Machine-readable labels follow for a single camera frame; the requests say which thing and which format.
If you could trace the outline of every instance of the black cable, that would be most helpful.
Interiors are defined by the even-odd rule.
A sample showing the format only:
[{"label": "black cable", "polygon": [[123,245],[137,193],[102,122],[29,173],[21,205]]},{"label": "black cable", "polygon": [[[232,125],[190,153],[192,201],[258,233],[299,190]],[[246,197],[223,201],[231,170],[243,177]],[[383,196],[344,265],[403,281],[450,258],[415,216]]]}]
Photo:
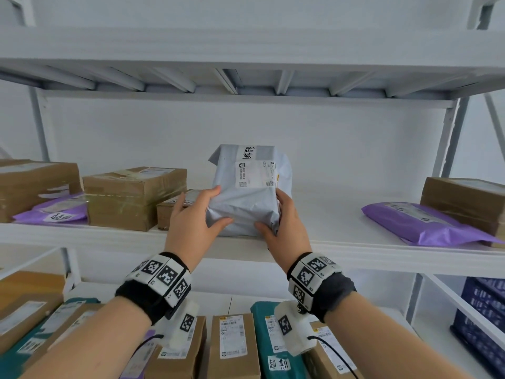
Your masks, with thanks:
[{"label": "black cable", "polygon": [[310,337],[307,337],[307,339],[308,339],[308,340],[310,340],[310,339],[317,339],[317,340],[319,340],[320,342],[322,342],[322,343],[326,344],[329,348],[331,348],[331,350],[332,350],[335,354],[337,354],[337,356],[340,358],[340,360],[341,360],[342,362],[344,362],[344,364],[347,366],[347,368],[350,370],[350,372],[354,375],[354,377],[355,377],[356,379],[360,379],[360,378],[358,378],[358,377],[356,376],[356,374],[355,374],[355,373],[354,373],[354,371],[350,368],[350,366],[347,364],[347,362],[344,360],[344,358],[343,358],[343,357],[342,357],[342,356],[341,356],[341,355],[340,355],[337,351],[335,351],[335,349],[334,349],[334,348],[333,348],[333,347],[332,347],[329,343],[326,343],[324,339],[319,338],[319,337],[316,337],[316,336],[314,336],[314,335],[311,335]]},{"label": "black cable", "polygon": [[147,342],[149,342],[150,340],[155,339],[155,338],[159,338],[159,339],[161,339],[161,338],[163,338],[163,337],[164,337],[164,335],[163,335],[163,334],[156,334],[156,335],[153,335],[152,337],[147,338],[145,341],[143,341],[141,344],[139,344],[139,345],[138,345],[138,347],[135,349],[135,351],[133,351],[133,354],[131,354],[131,356],[135,355],[135,353],[136,353],[138,350],[140,350],[140,348],[141,348],[144,344],[146,344]]}]

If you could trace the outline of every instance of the storage rack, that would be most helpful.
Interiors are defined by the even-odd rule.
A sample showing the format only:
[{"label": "storage rack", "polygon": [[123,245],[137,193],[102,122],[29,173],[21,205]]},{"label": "storage rack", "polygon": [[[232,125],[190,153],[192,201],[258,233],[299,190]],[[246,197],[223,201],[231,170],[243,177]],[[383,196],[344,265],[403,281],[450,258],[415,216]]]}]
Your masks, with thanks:
[{"label": "storage rack", "polygon": [[[64,161],[58,155],[48,97],[411,106],[445,109],[432,175],[448,176],[468,98],[481,93],[486,94],[505,159],[503,127],[489,94],[505,88],[505,33],[483,31],[499,0],[474,0],[468,31],[37,28],[31,0],[10,1],[25,26],[0,31],[0,79],[30,86],[47,161]],[[2,153],[9,156],[5,146]],[[434,276],[505,278],[505,253],[476,243],[408,247],[363,221],[360,207],[386,200],[381,197],[296,200],[314,251],[337,259],[345,268],[417,273],[405,312],[409,323],[415,324],[416,305],[429,281],[505,346],[502,332]],[[47,253],[60,250],[69,289],[82,284],[77,248],[134,252],[140,246],[160,248],[165,237],[155,229],[146,233],[91,226],[26,229],[27,225],[0,224],[2,242],[48,246]],[[206,257],[273,261],[264,243],[240,238],[218,238]],[[440,334],[425,323],[419,327],[427,334]]]}]

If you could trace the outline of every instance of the human hand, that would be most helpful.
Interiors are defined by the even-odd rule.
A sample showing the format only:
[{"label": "human hand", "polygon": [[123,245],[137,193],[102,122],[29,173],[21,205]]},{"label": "human hand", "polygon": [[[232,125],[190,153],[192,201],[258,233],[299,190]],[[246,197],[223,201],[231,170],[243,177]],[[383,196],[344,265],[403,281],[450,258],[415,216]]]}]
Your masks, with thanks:
[{"label": "human hand", "polygon": [[311,252],[312,247],[293,199],[281,189],[276,189],[275,193],[281,203],[281,220],[277,236],[264,223],[256,222],[254,226],[265,238],[275,262],[287,273],[298,257],[303,253]]},{"label": "human hand", "polygon": [[221,187],[203,190],[196,201],[183,209],[185,194],[181,194],[174,205],[170,217],[170,228],[165,242],[165,251],[177,255],[193,272],[212,242],[226,226],[233,222],[232,218],[221,218],[211,227],[207,227],[205,213],[211,198],[221,192]]}]

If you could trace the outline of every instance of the blue plastic crate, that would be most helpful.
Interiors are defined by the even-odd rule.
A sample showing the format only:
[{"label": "blue plastic crate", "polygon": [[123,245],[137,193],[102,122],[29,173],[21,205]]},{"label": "blue plastic crate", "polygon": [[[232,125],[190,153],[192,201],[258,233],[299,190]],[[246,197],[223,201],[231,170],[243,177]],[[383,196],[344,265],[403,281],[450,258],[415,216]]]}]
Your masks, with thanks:
[{"label": "blue plastic crate", "polygon": [[[461,297],[505,332],[505,280],[469,277]],[[459,310],[451,331],[491,375],[505,379],[505,350]]]}]

